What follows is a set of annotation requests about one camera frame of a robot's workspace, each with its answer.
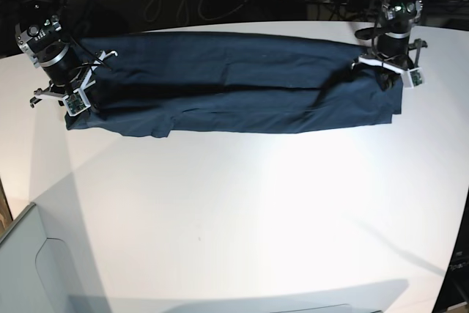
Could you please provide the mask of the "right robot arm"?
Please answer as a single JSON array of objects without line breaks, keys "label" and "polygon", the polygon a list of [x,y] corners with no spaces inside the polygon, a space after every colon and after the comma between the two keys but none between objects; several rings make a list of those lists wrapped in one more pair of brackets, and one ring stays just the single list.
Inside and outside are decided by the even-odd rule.
[{"label": "right robot arm", "polygon": [[49,78],[48,86],[36,89],[29,105],[53,100],[66,109],[69,117],[96,110],[91,98],[94,74],[99,67],[109,68],[106,60],[116,51],[91,52],[77,40],[75,33],[91,11],[87,0],[77,24],[67,19],[69,0],[25,0],[20,7],[22,19],[15,25],[15,41],[36,68]]}]

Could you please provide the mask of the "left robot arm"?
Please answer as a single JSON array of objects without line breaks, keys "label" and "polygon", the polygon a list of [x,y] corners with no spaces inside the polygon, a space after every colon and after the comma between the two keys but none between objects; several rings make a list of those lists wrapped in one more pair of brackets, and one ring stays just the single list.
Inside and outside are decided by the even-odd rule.
[{"label": "left robot arm", "polygon": [[420,21],[422,0],[378,0],[377,16],[371,27],[359,29],[355,37],[369,40],[371,47],[360,55],[352,68],[368,67],[377,73],[381,90],[391,89],[400,82],[405,88],[424,83],[419,65],[421,50],[428,47],[425,40],[411,40],[413,27]]}]

